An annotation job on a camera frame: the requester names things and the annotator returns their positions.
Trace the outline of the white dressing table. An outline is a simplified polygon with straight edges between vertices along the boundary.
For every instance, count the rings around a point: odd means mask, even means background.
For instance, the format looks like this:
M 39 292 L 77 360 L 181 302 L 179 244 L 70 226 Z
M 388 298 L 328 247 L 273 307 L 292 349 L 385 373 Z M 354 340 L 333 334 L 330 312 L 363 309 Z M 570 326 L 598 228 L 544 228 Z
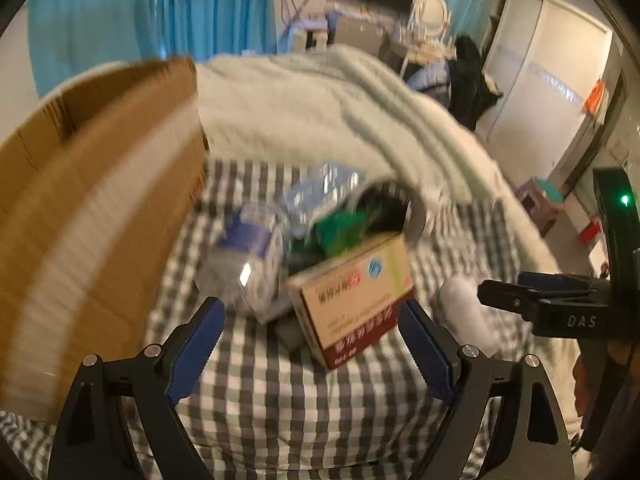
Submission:
M 425 65 L 457 57 L 454 44 L 451 41 L 446 44 L 439 38 L 431 38 L 422 44 L 402 44 L 402 46 L 406 49 L 406 53 L 399 72 L 401 77 L 405 76 L 410 63 Z

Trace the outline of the white wardrobe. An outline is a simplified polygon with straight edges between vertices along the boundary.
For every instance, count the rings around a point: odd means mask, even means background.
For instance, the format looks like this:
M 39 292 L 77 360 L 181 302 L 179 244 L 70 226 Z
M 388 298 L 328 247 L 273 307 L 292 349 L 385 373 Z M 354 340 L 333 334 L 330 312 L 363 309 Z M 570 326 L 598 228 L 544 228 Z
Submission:
M 563 0 L 504 0 L 484 64 L 503 97 L 476 133 L 512 184 L 550 176 L 586 118 L 612 39 L 610 26 Z

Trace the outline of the red white medicine box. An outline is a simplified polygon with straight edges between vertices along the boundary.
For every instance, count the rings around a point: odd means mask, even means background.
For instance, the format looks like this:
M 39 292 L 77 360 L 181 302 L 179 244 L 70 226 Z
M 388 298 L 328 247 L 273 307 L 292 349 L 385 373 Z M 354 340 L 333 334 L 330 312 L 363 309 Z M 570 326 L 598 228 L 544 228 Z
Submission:
M 312 356 L 335 370 L 391 330 L 414 296 L 405 237 L 375 235 L 291 276 L 286 289 Z

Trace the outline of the small stool teal seat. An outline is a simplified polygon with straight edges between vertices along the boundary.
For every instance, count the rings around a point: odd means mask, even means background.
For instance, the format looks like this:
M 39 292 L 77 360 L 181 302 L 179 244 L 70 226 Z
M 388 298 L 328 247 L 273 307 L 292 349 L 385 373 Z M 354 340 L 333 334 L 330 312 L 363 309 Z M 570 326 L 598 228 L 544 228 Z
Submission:
M 538 177 L 523 183 L 516 192 L 516 198 L 542 237 L 549 233 L 564 212 L 562 194 L 547 180 Z

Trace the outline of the white sock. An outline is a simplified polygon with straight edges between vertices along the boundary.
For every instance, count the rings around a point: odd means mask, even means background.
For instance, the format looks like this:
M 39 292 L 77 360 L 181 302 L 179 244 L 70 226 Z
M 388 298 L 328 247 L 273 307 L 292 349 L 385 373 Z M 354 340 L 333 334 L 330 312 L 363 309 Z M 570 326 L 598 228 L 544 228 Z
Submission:
M 477 299 L 476 290 L 475 282 L 454 275 L 442 283 L 438 299 L 457 342 L 477 347 L 485 356 L 493 356 L 498 351 L 496 335 L 484 315 L 485 307 Z

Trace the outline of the dark clothes pile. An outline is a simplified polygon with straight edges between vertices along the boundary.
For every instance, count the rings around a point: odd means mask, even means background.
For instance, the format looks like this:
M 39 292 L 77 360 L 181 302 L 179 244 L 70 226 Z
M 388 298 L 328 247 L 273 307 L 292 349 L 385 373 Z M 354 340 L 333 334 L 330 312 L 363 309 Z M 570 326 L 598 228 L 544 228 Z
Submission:
M 463 127 L 474 131 L 480 118 L 503 97 L 503 92 L 483 72 L 480 49 L 470 36 L 459 36 L 454 46 L 456 57 L 448 61 L 448 110 Z

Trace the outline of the silver blister pill pack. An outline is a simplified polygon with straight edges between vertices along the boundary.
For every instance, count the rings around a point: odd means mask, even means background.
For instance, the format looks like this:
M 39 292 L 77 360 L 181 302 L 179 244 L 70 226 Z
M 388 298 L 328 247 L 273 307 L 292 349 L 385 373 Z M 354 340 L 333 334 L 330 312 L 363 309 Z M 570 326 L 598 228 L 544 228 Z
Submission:
M 307 237 L 318 221 L 340 208 L 366 180 L 364 172 L 337 162 L 311 170 L 278 199 L 292 237 Z

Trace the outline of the green plastic bag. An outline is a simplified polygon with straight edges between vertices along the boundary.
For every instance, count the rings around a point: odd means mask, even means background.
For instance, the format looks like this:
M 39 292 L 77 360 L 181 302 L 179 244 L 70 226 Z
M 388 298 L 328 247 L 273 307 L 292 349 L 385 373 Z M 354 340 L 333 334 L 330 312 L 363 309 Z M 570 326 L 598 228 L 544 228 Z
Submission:
M 334 211 L 314 224 L 304 247 L 326 259 L 341 255 L 371 236 L 372 226 L 380 215 L 380 208 Z

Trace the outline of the white round mirror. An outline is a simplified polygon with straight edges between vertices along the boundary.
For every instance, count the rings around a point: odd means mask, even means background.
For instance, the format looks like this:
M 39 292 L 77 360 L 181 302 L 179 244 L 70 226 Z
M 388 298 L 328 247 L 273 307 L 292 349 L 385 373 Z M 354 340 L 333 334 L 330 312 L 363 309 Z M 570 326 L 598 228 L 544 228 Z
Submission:
M 450 21 L 446 0 L 416 0 L 412 5 L 408 29 L 411 37 L 419 42 L 443 40 Z

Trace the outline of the grey cabinet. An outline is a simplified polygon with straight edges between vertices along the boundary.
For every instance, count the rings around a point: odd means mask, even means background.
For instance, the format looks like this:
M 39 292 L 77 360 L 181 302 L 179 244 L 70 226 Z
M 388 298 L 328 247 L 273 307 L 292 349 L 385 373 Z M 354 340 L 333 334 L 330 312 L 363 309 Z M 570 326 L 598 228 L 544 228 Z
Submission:
M 378 56 L 384 38 L 384 29 L 370 21 L 347 15 L 339 15 L 336 19 L 334 44 L 344 44 L 367 54 Z

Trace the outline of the white fluffy blanket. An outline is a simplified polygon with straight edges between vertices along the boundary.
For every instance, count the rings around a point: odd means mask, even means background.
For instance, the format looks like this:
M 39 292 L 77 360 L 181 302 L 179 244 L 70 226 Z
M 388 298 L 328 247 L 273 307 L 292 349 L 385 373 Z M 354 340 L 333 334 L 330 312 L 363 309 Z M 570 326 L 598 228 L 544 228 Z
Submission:
M 411 185 L 431 240 L 454 206 L 504 213 L 524 269 L 559 269 L 498 164 L 445 107 L 351 47 L 278 56 L 218 55 L 196 66 L 213 158 L 316 168 L 326 162 Z

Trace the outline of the brown cardboard box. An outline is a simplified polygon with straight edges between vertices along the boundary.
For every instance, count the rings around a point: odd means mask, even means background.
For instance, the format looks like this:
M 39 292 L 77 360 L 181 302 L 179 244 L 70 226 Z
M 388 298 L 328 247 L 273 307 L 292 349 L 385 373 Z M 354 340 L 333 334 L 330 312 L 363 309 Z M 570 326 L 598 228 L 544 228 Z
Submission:
M 139 347 L 205 180 L 188 58 L 84 73 L 1 147 L 1 406 L 55 422 L 81 360 Z

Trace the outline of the grey tape roll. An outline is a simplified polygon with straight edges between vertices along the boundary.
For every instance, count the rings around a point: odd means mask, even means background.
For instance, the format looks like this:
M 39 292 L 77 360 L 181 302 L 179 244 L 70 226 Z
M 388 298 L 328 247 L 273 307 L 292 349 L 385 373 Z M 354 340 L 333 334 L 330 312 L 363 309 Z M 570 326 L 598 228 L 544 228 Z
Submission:
M 377 178 L 363 183 L 346 205 L 348 211 L 364 215 L 367 235 L 400 233 L 413 247 L 426 231 L 427 208 L 420 193 L 405 181 Z

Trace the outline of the clear plastic bottle blue label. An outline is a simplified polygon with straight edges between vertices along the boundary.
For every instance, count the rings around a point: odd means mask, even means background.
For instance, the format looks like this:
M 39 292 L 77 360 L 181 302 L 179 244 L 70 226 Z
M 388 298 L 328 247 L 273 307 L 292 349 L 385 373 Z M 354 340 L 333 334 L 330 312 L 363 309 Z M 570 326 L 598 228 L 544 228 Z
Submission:
M 245 202 L 209 248 L 195 275 L 198 291 L 267 324 L 276 318 L 288 222 L 273 204 Z

